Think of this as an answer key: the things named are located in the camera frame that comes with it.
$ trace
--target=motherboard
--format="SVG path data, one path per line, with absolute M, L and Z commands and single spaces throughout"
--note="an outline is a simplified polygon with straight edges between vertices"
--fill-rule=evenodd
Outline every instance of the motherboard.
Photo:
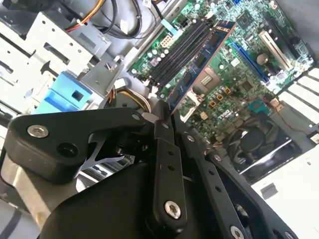
M 235 28 L 178 104 L 182 120 L 211 144 L 251 115 L 280 110 L 276 94 L 314 63 L 274 0 L 190 0 L 130 73 L 169 100 L 220 20 Z

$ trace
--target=cpu cooler fan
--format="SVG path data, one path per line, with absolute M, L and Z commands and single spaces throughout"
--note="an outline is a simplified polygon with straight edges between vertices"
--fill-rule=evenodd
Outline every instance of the cpu cooler fan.
M 300 148 L 268 116 L 250 117 L 224 141 L 231 163 L 250 182 L 301 154 Z

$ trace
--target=pcie slot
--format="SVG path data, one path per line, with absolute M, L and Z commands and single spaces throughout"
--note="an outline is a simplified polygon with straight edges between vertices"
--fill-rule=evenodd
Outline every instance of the pcie slot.
M 162 75 L 164 82 L 161 82 L 159 87 L 166 85 L 181 69 L 192 60 L 192 58 L 201 50 L 203 43 L 209 36 L 209 31 L 206 32 L 196 43 L 192 45 L 192 48 L 185 51 L 183 55 L 180 56 L 180 62 L 175 65 L 175 67 L 171 68 L 171 70 L 164 75 Z
M 291 54 L 298 59 L 300 57 L 299 52 L 295 49 L 295 47 L 287 40 L 283 32 L 280 30 L 279 26 L 276 22 L 271 18 L 268 13 L 264 14 L 267 24 L 272 29 L 273 33 L 284 43 L 285 48 L 287 48 Z
M 262 31 L 259 34 L 260 39 L 265 43 L 267 48 L 271 51 L 274 57 L 279 61 L 282 67 L 286 71 L 290 71 L 292 69 L 292 65 L 290 60 L 283 54 L 283 52 L 279 49 L 277 44 L 273 41 L 268 32 Z
M 248 55 L 248 53 L 241 46 L 237 46 L 235 42 L 230 44 L 238 54 L 244 59 L 247 65 L 255 72 L 255 74 L 265 83 L 269 82 L 269 78 L 264 74 L 260 67 L 253 61 L 253 59 Z
M 207 26 L 204 22 L 199 23 L 198 25 L 194 26 L 191 32 L 187 34 L 185 39 L 183 39 L 173 51 L 171 51 L 162 62 L 160 62 L 155 70 L 151 73 L 152 79 L 156 82 L 160 82 L 162 79 L 159 78 L 159 75 L 164 71 L 174 67 L 174 63 L 180 55 L 183 54 L 185 50 L 187 50 L 200 36 L 202 32 L 208 31 L 209 26 Z

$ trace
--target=ram slot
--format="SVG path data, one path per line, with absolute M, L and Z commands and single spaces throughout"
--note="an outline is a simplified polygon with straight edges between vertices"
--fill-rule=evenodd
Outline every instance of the ram slot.
M 189 32 L 189 34 L 171 51 L 162 62 L 160 62 L 155 70 L 152 72 L 152 79 L 156 80 L 157 76 L 165 69 L 172 68 L 173 63 L 176 61 L 177 58 L 191 45 L 193 41 L 195 41 L 198 36 L 204 32 L 208 31 L 209 26 L 205 23 L 201 22 L 199 25 L 196 26 L 196 29 Z
M 210 32 L 205 33 L 193 46 L 185 51 L 183 55 L 180 57 L 180 61 L 173 67 L 169 72 L 162 75 L 165 79 L 163 84 L 160 84 L 159 87 L 165 86 L 174 76 L 181 71 L 181 69 L 194 58 L 194 56 L 201 50 L 203 43 L 210 35 Z

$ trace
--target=black pcie slot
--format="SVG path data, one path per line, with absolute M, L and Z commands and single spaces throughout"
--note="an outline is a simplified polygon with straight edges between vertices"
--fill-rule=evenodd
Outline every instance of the black pcie slot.
M 171 51 L 162 62 L 156 66 L 156 69 L 151 73 L 152 78 L 156 77 L 156 75 L 166 67 L 172 67 L 171 61 L 179 57 L 185 48 L 192 43 L 194 37 L 198 36 L 201 32 L 207 30 L 208 28 L 209 27 L 204 22 L 194 25 L 193 29 L 187 34 L 187 36 L 180 43 L 178 43 L 177 46 L 175 46 L 174 50 Z
M 271 27 L 273 32 L 276 34 L 279 39 L 285 44 L 285 47 L 291 52 L 291 54 L 298 59 L 300 57 L 299 52 L 295 49 L 295 47 L 289 42 L 289 40 L 285 37 L 277 23 L 271 18 L 269 13 L 265 13 L 265 19 L 268 25 Z
M 171 81 L 172 78 L 176 74 L 178 74 L 181 69 L 189 62 L 191 59 L 202 49 L 203 43 L 206 41 L 208 36 L 210 35 L 210 32 L 207 32 L 204 36 L 201 37 L 201 39 L 196 43 L 191 49 L 189 49 L 183 56 L 181 56 L 181 60 L 178 64 L 175 65 L 174 68 L 171 69 L 170 72 L 168 72 L 166 75 L 163 75 L 162 78 L 164 81 L 162 81 L 159 85 L 159 87 L 165 86 L 168 82 Z
M 170 81 L 175 75 L 171 73 L 174 71 L 180 71 L 183 66 L 185 66 L 196 54 L 194 49 L 202 48 L 202 44 L 209 35 L 209 30 L 201 33 L 183 52 L 172 61 L 173 67 L 167 67 L 163 71 L 159 72 L 158 75 L 154 77 L 155 80 L 160 80 L 160 84 L 162 81 Z

